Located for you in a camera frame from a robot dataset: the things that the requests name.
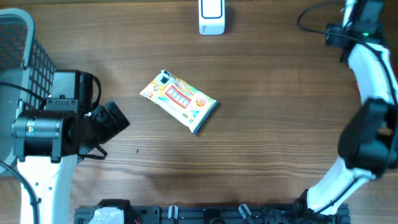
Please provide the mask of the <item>yellow wet wipes pack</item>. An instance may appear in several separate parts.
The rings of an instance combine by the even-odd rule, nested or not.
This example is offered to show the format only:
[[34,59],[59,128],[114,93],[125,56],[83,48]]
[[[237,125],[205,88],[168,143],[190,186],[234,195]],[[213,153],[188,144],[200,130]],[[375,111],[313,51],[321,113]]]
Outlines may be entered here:
[[219,101],[212,99],[181,78],[167,70],[160,73],[140,92],[172,115],[193,134],[197,134],[202,124]]

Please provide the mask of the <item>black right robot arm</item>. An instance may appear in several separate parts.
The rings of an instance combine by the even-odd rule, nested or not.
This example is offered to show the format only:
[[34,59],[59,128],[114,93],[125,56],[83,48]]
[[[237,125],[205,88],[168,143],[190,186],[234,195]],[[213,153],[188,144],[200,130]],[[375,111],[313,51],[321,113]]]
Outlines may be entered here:
[[290,209],[293,221],[331,223],[356,190],[397,168],[397,80],[379,17],[383,1],[345,1],[343,20],[316,31],[342,49],[340,61],[353,71],[361,107],[338,141],[338,158],[321,181]]

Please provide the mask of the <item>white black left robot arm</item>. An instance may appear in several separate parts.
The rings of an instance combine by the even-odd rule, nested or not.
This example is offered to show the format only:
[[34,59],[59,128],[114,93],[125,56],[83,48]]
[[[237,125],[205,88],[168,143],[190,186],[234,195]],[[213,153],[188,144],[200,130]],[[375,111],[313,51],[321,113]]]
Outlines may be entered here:
[[75,169],[86,158],[103,160],[101,147],[130,122],[113,101],[100,105],[101,83],[79,70],[54,73],[50,96],[12,124],[21,176],[21,223],[68,223]]

